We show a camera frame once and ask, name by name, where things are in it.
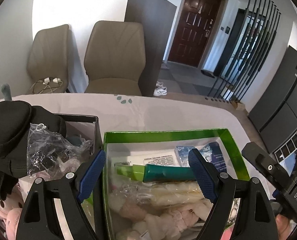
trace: blue wipes packet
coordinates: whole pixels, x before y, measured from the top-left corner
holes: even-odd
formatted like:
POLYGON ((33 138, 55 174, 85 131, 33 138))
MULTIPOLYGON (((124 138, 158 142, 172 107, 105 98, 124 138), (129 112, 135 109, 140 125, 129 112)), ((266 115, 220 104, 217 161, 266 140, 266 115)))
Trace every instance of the blue wipes packet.
MULTIPOLYGON (((194 146, 176 146, 175 154, 180 166, 189 167, 188 153, 195 148, 194 146)), ((211 142, 205 145, 199 152, 207 162, 213 163, 218 172, 227 172, 223 153, 218 142, 211 142)))

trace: brown wooden door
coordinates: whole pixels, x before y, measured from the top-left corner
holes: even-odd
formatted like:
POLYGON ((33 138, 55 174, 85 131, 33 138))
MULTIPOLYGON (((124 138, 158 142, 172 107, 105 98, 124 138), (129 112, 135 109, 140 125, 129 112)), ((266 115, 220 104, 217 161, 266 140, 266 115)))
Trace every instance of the brown wooden door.
POLYGON ((221 0, 185 0, 168 60, 197 67, 221 0))

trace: wooden floor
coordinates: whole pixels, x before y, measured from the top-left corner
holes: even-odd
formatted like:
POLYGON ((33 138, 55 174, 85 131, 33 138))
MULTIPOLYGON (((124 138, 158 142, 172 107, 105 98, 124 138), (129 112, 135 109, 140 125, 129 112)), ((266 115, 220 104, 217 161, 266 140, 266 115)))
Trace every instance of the wooden floor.
POLYGON ((226 103, 223 101, 221 102, 212 101, 211 98, 208 98, 207 100, 205 96, 201 96, 201 95, 190 95, 190 94, 169 93, 169 92, 167 93, 166 96, 161 96, 159 98, 185 101, 185 102, 197 103, 197 104, 214 106, 214 107, 225 109, 229 111, 231 114, 233 114, 237 118, 237 120, 239 120, 247 136, 249 137, 250 141, 255 142, 258 146, 260 146, 262 149, 266 151, 265 145, 259 133, 257 132, 255 127, 247 117, 247 112, 236 110, 230 103, 226 103))

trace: floor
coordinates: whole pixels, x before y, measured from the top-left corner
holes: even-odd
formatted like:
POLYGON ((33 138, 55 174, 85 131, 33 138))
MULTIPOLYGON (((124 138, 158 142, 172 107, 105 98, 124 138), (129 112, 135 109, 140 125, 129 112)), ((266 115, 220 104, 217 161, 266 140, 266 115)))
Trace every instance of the floor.
MULTIPOLYGON (((167 92, 170 93, 207 96, 216 82, 216 78, 203 75, 195 67, 168 61, 166 64, 162 64, 158 81, 163 82, 167 87, 167 92)), ((211 96, 214 96, 218 91, 217 88, 221 82, 222 79, 216 82, 211 96)))
POLYGON ((159 98, 185 101, 185 102, 197 103, 197 104, 214 106, 214 107, 225 109, 237 118, 237 120, 244 128, 250 141, 255 142, 258 146, 260 146, 263 150, 266 151, 265 145, 259 133, 257 132, 255 127, 247 117, 247 112, 236 110, 231 103, 227 103, 222 100, 212 101, 211 98, 206 99, 205 96, 201 96, 201 95, 189 95, 189 94, 173 93, 173 92, 167 92, 166 96, 161 96, 159 98))

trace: chair backrest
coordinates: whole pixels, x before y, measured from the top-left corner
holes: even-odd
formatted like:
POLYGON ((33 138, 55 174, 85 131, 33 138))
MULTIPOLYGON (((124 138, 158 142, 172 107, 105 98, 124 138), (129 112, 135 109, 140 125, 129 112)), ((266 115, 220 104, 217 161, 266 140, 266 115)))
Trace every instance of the chair backrest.
POLYGON ((140 23, 95 23, 84 59, 90 80, 125 78, 138 82, 145 61, 144 33, 140 23))
POLYGON ((47 77, 68 82, 68 31, 64 24, 36 34, 27 64, 33 82, 47 77))

